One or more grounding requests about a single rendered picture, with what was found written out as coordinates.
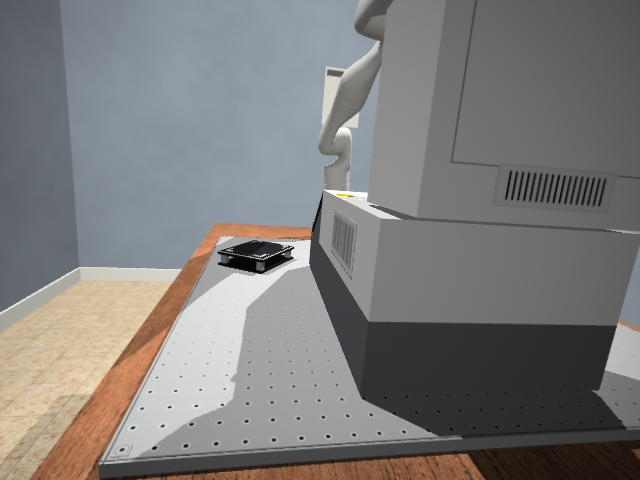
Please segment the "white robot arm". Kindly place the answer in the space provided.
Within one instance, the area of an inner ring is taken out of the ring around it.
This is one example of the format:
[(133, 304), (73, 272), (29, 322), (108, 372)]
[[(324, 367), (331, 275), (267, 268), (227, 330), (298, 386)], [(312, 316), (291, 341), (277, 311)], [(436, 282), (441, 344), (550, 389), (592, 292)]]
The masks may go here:
[[(321, 129), (318, 148), (324, 155), (338, 155), (323, 169), (324, 190), (348, 191), (352, 136), (341, 126), (364, 106), (381, 67), (387, 9), (394, 0), (360, 0), (354, 27), (362, 36), (377, 40), (371, 51), (342, 75), (335, 98)], [(340, 129), (339, 129), (340, 128)]]

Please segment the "black rectangular frame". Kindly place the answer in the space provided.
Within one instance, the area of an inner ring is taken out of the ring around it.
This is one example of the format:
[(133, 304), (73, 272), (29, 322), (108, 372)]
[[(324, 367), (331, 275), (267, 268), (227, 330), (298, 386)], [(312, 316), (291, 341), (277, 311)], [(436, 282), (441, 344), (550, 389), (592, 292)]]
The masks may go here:
[[(293, 249), (290, 245), (252, 240), (219, 250), (221, 262), (218, 265), (262, 274), (293, 259)], [(229, 259), (229, 256), (233, 258)]]

